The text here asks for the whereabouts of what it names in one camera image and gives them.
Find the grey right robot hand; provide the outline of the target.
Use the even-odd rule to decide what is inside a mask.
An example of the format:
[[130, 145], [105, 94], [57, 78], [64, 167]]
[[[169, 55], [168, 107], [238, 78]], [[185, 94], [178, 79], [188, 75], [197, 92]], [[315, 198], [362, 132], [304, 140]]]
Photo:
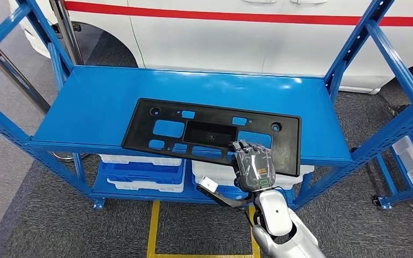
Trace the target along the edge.
[[231, 146], [235, 186], [243, 192], [257, 192], [274, 185], [276, 171], [269, 148], [243, 139], [232, 142]]

